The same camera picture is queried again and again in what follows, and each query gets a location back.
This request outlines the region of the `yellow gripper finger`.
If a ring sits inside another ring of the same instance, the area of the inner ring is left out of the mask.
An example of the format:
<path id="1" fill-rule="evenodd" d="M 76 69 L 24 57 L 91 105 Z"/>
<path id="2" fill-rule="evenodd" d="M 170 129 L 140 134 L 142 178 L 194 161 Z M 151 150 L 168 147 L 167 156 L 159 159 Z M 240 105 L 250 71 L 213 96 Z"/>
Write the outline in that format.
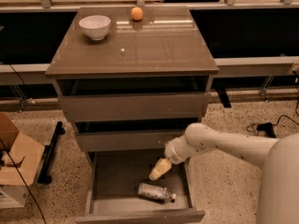
<path id="1" fill-rule="evenodd" d="M 149 179 L 155 181 L 162 175 L 166 174 L 172 168 L 172 163 L 168 159 L 159 159 L 155 166 L 152 168 Z"/>

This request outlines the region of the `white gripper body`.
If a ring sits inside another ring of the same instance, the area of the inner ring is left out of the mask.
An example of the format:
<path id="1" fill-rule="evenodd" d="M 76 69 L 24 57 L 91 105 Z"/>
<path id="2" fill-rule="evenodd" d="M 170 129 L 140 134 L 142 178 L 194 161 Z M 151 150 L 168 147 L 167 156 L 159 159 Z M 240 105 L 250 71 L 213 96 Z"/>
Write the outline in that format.
<path id="1" fill-rule="evenodd" d="M 191 147 L 185 136 L 176 137 L 165 144 L 164 155 L 173 164 L 185 162 L 195 154 L 195 148 Z"/>

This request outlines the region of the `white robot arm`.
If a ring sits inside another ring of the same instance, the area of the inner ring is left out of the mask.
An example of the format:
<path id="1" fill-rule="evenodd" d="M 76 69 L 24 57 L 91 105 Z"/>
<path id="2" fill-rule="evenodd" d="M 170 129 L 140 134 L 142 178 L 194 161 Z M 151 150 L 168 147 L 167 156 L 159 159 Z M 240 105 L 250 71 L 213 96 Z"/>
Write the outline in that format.
<path id="1" fill-rule="evenodd" d="M 281 139 L 224 133 L 203 123 L 165 144 L 164 157 L 149 174 L 157 180 L 174 164 L 218 149 L 262 170 L 256 224 L 299 224 L 299 134 Z"/>

